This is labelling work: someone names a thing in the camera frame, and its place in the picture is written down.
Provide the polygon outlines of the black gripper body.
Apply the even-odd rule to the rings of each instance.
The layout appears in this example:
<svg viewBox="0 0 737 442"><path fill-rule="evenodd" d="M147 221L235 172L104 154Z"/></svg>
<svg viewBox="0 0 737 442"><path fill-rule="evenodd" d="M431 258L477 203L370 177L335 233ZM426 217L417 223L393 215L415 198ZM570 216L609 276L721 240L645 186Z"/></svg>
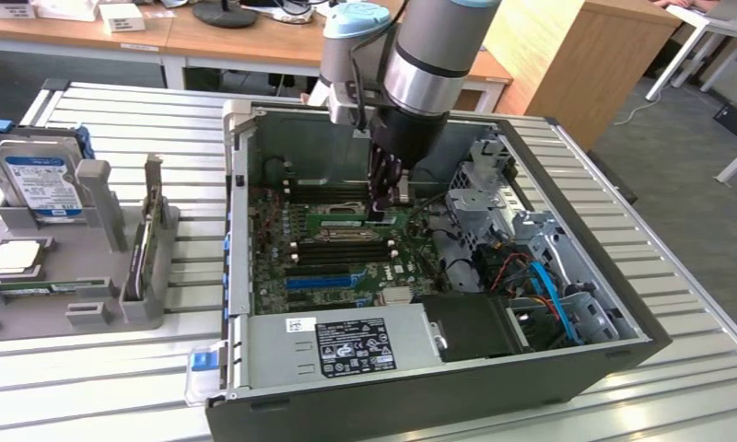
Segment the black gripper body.
<svg viewBox="0 0 737 442"><path fill-rule="evenodd" d="M370 141L403 167L413 167L429 155L446 120L446 112L425 116L397 107L381 107L369 121Z"/></svg>

